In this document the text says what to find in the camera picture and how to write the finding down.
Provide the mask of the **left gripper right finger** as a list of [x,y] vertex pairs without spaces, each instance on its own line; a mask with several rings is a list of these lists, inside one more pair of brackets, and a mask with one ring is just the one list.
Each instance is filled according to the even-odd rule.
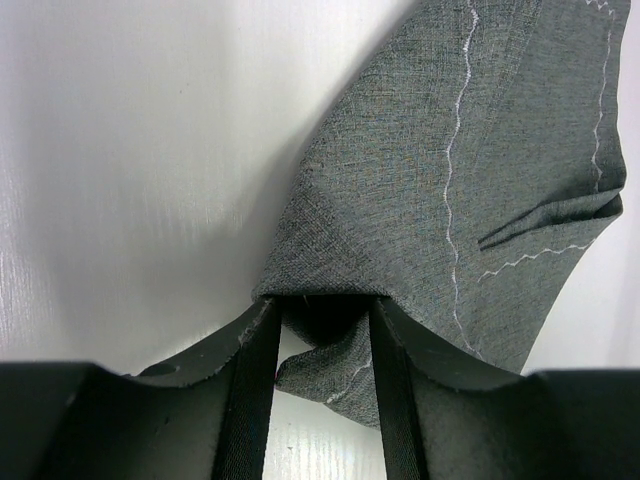
[[376,397],[391,479],[635,479],[633,369],[494,367],[411,319],[369,311]]

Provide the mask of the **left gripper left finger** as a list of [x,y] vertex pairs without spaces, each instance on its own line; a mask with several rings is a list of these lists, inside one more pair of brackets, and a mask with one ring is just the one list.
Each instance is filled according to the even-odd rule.
[[272,299],[137,375],[1,366],[5,479],[258,479],[281,333]]

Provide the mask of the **grey cloth napkin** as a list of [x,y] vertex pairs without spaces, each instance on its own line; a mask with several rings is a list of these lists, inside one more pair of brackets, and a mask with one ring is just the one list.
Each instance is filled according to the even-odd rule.
[[622,212],[627,1],[420,1],[310,142],[255,288],[309,345],[276,386],[379,424],[367,301],[520,372]]

